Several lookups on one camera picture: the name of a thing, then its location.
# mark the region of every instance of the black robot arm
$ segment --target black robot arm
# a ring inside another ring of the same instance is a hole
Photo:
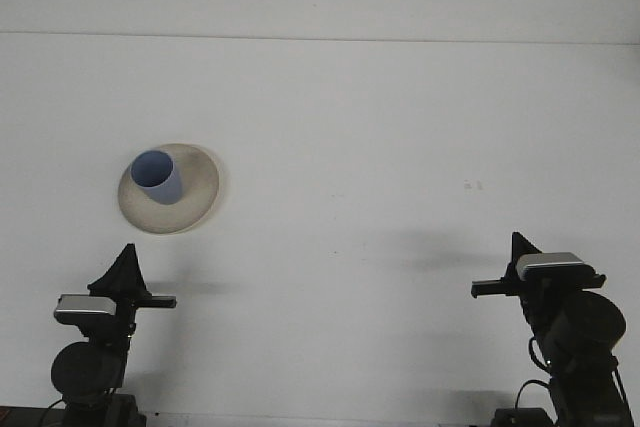
[[[68,405],[96,408],[122,386],[138,308],[173,308],[176,299],[149,293],[133,244],[88,289],[89,295],[62,295],[58,301],[56,320],[77,326],[88,341],[58,354],[51,380]]]
[[[542,367],[551,376],[549,392],[561,427],[633,425],[626,399],[613,381],[614,373],[619,376],[611,349],[624,334],[624,317],[605,297],[584,291],[601,287],[605,279],[575,255],[542,253],[514,232],[505,275],[471,287],[473,297],[520,298],[544,358]],[[526,410],[500,409],[494,425],[525,424]],[[539,415],[539,410],[531,409],[531,414]]]

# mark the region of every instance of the black cable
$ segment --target black cable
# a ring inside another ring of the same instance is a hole
[[[549,384],[547,384],[546,382],[542,382],[541,380],[537,380],[537,379],[530,379],[527,380],[524,384],[522,384],[522,387],[520,387],[520,390],[518,391],[518,395],[516,396],[516,404],[514,406],[514,409],[518,408],[518,404],[520,403],[520,396],[522,395],[522,391],[524,390],[524,388],[527,385],[539,385],[540,387],[544,387],[545,389],[549,390]]]
[[[533,342],[534,340],[536,340],[535,337],[531,337],[529,339],[529,357],[531,357],[531,361],[536,364],[536,367],[544,370],[545,372],[549,372],[549,368],[544,365],[542,362],[540,362],[540,360],[538,359],[538,356],[536,355],[536,352],[533,350]]]
[[[622,385],[622,378],[620,377],[620,372],[618,372],[618,368],[613,371],[616,382],[618,383],[618,389],[620,390],[620,395],[622,396],[622,402],[627,407],[627,413],[629,414],[629,420],[631,421],[631,425],[634,425],[633,416],[631,415],[631,406],[629,405],[629,401],[627,400],[627,393],[624,390],[624,385]]]
[[[62,402],[62,399],[56,400],[53,404],[51,404],[49,407],[44,409],[44,412],[40,416],[40,420],[38,420],[36,427],[42,427],[42,424],[44,423],[44,419],[47,417],[47,414],[49,413],[49,411],[53,409],[56,405],[58,405],[60,402]]]

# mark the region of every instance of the beige plate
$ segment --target beige plate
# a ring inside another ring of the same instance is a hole
[[[118,187],[118,203],[132,225],[153,234],[172,234],[187,230],[213,206],[220,177],[213,159],[193,145],[167,144],[156,147],[169,154],[180,170],[183,196],[172,205],[151,200],[131,180],[129,167]]]

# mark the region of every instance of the cup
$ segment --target cup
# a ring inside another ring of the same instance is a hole
[[[140,190],[160,204],[175,204],[182,198],[180,171],[166,152],[141,153],[131,164],[129,173]]]

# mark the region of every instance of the cable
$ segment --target cable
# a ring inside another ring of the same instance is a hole
[[[522,387],[520,387],[520,390],[518,391],[518,395],[516,396],[516,404],[514,406],[514,409],[518,408],[518,404],[520,403],[520,396],[522,395],[522,391],[524,390],[524,388],[527,385],[539,385],[540,387],[544,387],[545,389],[549,390],[549,384],[547,384],[546,382],[542,382],[541,380],[537,380],[537,379],[530,379],[527,380],[524,384],[522,384]]]
[[[627,400],[627,393],[624,390],[624,385],[622,385],[622,378],[620,377],[620,372],[618,371],[618,367],[613,371],[616,382],[618,383],[618,389],[620,390],[620,396],[622,397],[622,402],[627,407],[627,413],[629,414],[629,420],[631,421],[631,425],[634,425],[633,416],[631,415],[631,406],[629,405],[629,401]]]
[[[544,370],[545,372],[549,373],[549,368],[544,365],[542,362],[540,362],[540,360],[538,359],[538,356],[536,355],[536,352],[533,350],[533,341],[536,340],[535,337],[531,337],[529,339],[529,357],[531,357],[531,361],[536,364],[536,367]]]
[[[60,402],[62,402],[63,399],[60,400],[56,400],[53,404],[51,404],[49,407],[47,407],[46,409],[44,409],[44,412],[42,413],[42,415],[40,416],[40,420],[38,420],[38,423],[36,424],[36,427],[42,427],[42,424],[44,423],[44,419],[46,418],[47,414],[49,413],[49,411],[51,409],[53,409],[56,405],[58,405]]]

